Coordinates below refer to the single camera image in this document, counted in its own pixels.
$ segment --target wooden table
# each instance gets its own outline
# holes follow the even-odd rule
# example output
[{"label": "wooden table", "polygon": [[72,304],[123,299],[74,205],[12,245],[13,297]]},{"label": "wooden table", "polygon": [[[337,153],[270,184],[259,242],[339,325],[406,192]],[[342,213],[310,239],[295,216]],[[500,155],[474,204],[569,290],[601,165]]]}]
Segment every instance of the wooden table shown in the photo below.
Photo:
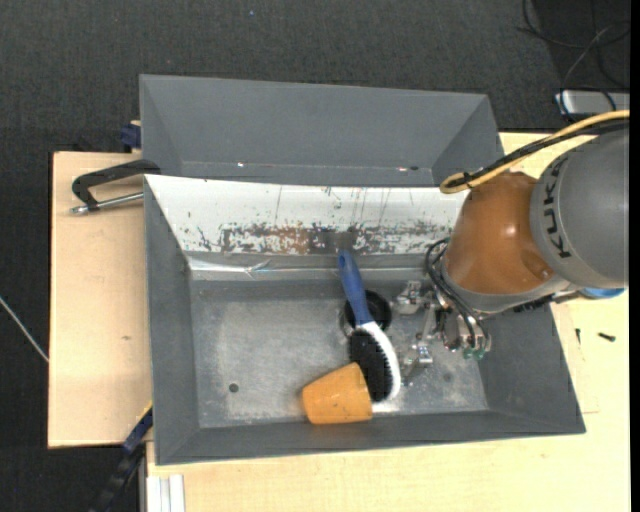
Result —
[{"label": "wooden table", "polygon": [[[502,142],[510,151],[538,137],[502,134]],[[524,170],[539,173],[569,144]],[[53,158],[51,448],[120,443],[151,399],[142,206],[68,213],[79,204],[76,176],[136,158]],[[139,189],[130,180],[97,195]],[[584,435],[162,467],[150,442],[148,473],[183,474],[188,512],[630,509],[628,294],[555,306],[554,316]]]}]

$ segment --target hole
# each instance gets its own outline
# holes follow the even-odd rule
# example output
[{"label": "hole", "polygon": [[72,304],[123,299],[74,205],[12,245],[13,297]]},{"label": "hole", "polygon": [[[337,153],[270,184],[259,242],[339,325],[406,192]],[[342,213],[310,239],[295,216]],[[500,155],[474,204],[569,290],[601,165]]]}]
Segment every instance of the hole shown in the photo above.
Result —
[{"label": "hole", "polygon": [[[369,313],[371,313],[375,322],[380,326],[380,329],[384,331],[391,324],[391,306],[389,306],[389,303],[382,295],[371,290],[365,290],[365,296],[367,297]],[[353,309],[351,309],[351,304],[349,304],[348,301],[345,302],[342,311],[347,323],[352,328],[355,327],[356,318],[353,314]]]}]

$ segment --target black carpet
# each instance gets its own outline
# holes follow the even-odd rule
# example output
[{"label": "black carpet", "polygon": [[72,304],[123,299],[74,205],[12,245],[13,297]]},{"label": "black carpet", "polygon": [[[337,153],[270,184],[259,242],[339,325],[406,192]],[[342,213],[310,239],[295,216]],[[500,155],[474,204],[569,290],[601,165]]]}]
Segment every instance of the black carpet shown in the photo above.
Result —
[{"label": "black carpet", "polygon": [[[542,30],[586,45],[594,33],[590,5],[536,0],[529,7]],[[630,16],[627,0],[594,5],[599,29]],[[582,50],[519,30],[521,7],[507,0],[4,0],[0,295],[46,347],[48,154],[123,150],[118,132],[139,117],[140,73],[480,92],[500,129],[559,128],[552,95]],[[588,55],[567,85],[628,85],[629,41],[602,49],[606,74]],[[117,449],[47,451],[47,366],[4,310],[0,354],[0,511],[85,510]],[[129,491],[118,510],[134,509]]]}]

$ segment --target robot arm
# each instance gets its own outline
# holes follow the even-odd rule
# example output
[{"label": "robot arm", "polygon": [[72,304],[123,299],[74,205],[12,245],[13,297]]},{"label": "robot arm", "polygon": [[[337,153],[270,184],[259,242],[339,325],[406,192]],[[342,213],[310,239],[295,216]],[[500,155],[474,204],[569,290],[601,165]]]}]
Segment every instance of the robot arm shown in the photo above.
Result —
[{"label": "robot arm", "polygon": [[[428,300],[440,311],[428,327],[448,347],[479,359],[490,347],[488,315],[584,288],[627,286],[629,113],[615,118],[614,131],[561,155],[537,181],[502,173],[505,157],[493,174],[443,183],[447,192],[471,188],[450,239],[427,254]],[[564,140],[570,132],[559,133]]]}]

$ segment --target orange cup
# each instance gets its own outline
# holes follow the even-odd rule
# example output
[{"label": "orange cup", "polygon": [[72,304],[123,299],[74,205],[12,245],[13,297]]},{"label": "orange cup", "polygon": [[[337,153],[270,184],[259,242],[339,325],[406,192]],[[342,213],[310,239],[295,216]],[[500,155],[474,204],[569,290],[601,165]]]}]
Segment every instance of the orange cup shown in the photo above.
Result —
[{"label": "orange cup", "polygon": [[373,416],[369,388],[358,363],[307,384],[302,390],[302,405],[309,421],[316,425],[355,423]]}]

